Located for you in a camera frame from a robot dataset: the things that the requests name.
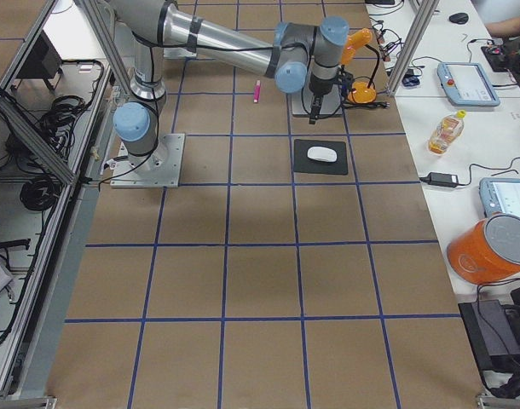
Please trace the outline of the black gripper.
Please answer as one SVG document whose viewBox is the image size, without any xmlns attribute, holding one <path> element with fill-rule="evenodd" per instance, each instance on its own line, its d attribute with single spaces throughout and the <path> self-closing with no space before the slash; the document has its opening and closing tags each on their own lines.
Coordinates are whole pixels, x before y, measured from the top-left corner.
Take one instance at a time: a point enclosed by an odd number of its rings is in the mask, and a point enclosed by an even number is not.
<svg viewBox="0 0 520 409">
<path fill-rule="evenodd" d="M 321 113 L 323 99 L 328 94 L 328 85 L 325 83 L 310 83 L 309 90 L 312 93 L 309 124 L 316 124 L 317 115 Z"/>
</svg>

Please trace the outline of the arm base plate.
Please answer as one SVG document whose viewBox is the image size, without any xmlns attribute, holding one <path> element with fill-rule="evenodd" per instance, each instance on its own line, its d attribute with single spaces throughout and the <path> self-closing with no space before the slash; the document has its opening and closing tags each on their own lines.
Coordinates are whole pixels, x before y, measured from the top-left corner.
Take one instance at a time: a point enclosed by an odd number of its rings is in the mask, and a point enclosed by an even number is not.
<svg viewBox="0 0 520 409">
<path fill-rule="evenodd" d="M 109 181 L 114 188 L 157 188 L 178 187 L 182 168 L 182 155 L 186 135 L 164 134 L 154 153 L 143 164 L 143 158 L 128 154 L 123 142 L 119 155 L 127 156 L 113 167 L 113 178 Z"/>
<path fill-rule="evenodd" d="M 164 58 L 166 60 L 195 59 L 196 52 L 191 52 L 185 48 L 165 48 Z"/>
</svg>

